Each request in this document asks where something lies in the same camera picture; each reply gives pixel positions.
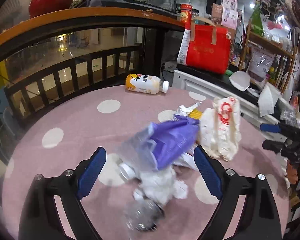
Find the right hand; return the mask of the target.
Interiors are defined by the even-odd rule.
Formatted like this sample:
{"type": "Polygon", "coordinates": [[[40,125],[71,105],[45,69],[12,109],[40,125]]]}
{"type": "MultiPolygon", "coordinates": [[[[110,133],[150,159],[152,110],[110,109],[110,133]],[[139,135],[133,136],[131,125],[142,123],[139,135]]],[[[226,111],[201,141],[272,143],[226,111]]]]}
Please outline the right hand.
{"type": "Polygon", "coordinates": [[[296,184],[299,180],[298,171],[291,165],[289,160],[287,160],[286,177],[292,185],[296,184]]]}

